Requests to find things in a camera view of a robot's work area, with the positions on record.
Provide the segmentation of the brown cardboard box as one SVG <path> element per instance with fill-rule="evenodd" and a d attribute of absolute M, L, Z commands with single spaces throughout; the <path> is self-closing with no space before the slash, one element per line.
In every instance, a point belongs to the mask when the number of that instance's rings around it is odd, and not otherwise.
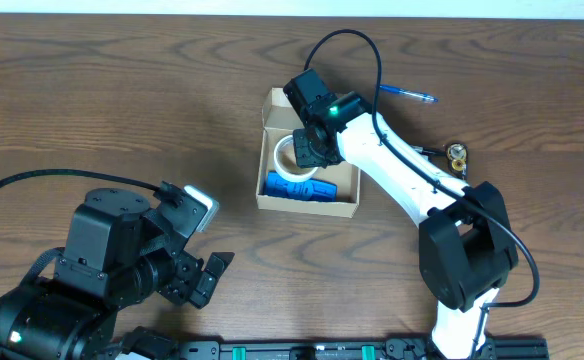
<path fill-rule="evenodd" d="M 281 88 L 269 91 L 262 107 L 263 136 L 256 184 L 256 201 L 261 210 L 276 210 L 313 215 L 351 218 L 359 205 L 360 170 L 346 162 L 326 169 L 318 167 L 311 179 L 338 187 L 334 202 L 299 201 L 267 196 L 263 193 L 268 173 L 275 171 L 273 150 L 277 142 L 302 123 Z"/>

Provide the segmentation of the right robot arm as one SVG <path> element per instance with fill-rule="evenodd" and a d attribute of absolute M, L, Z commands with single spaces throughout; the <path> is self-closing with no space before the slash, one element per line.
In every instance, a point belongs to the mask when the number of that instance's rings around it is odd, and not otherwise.
<path fill-rule="evenodd" d="M 517 265 L 501 193 L 432 164 L 400 139 L 355 92 L 338 96 L 307 69 L 283 92 L 303 126 L 293 133 L 301 168 L 347 162 L 369 175 L 419 229 L 419 271 L 437 299 L 431 339 L 448 359 L 466 359 L 486 341 L 483 305 Z"/>

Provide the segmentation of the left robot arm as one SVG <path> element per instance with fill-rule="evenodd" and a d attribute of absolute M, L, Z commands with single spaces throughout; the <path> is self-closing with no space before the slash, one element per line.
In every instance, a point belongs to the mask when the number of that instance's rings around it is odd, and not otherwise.
<path fill-rule="evenodd" d="M 155 293 L 175 305 L 205 307 L 231 263 L 185 250 L 218 203 L 194 186 L 164 183 L 151 206 L 115 188 L 88 192 L 66 244 L 44 252 L 19 285 L 0 297 L 0 359 L 112 357 L 118 313 Z"/>

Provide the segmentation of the blue plastic case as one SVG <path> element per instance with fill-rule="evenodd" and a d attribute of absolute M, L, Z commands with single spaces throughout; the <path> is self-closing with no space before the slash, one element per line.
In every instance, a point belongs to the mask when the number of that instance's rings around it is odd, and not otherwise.
<path fill-rule="evenodd" d="M 267 196 L 299 201 L 334 202 L 338 187 L 334 184 L 310 179 L 303 182 L 285 180 L 278 173 L 268 173 L 263 193 Z"/>

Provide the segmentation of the white masking tape roll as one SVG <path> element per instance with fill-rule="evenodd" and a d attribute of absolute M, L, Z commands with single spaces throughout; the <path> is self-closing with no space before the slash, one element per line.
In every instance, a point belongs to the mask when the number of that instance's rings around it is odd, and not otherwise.
<path fill-rule="evenodd" d="M 310 180 L 318 171 L 317 167 L 301 168 L 296 164 L 292 135 L 281 138 L 273 150 L 274 168 L 284 180 L 299 183 Z"/>

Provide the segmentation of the yellow correction tape dispenser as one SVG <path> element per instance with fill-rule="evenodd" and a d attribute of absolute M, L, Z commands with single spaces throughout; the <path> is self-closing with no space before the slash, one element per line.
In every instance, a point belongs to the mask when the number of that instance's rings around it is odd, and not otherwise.
<path fill-rule="evenodd" d="M 450 143 L 446 147 L 446 158 L 450 172 L 461 180 L 468 176 L 468 148 L 463 143 Z"/>

